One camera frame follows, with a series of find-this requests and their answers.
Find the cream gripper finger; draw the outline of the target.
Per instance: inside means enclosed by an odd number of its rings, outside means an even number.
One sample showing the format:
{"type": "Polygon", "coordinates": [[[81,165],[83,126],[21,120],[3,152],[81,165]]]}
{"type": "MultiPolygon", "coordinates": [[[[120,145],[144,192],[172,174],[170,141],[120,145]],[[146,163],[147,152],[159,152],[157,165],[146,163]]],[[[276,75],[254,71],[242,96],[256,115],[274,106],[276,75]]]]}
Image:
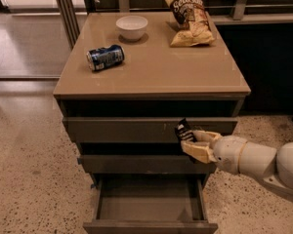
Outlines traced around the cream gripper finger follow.
{"type": "Polygon", "coordinates": [[[195,130],[193,134],[198,141],[205,141],[205,142],[214,142],[222,137],[222,135],[219,133],[201,131],[201,130],[195,130]]]}
{"type": "Polygon", "coordinates": [[[201,163],[209,164],[217,162],[209,142],[182,140],[181,147],[187,155],[201,163]]]}

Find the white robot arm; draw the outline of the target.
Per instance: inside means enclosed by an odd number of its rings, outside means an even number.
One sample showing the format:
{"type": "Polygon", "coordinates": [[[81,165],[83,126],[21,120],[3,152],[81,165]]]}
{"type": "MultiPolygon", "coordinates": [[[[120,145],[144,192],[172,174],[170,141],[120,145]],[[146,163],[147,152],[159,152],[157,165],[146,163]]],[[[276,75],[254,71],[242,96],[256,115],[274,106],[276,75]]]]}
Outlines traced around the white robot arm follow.
{"type": "Polygon", "coordinates": [[[274,148],[240,136],[185,131],[178,134],[182,150],[223,172],[252,177],[270,192],[293,202],[293,142],[274,148]]]}

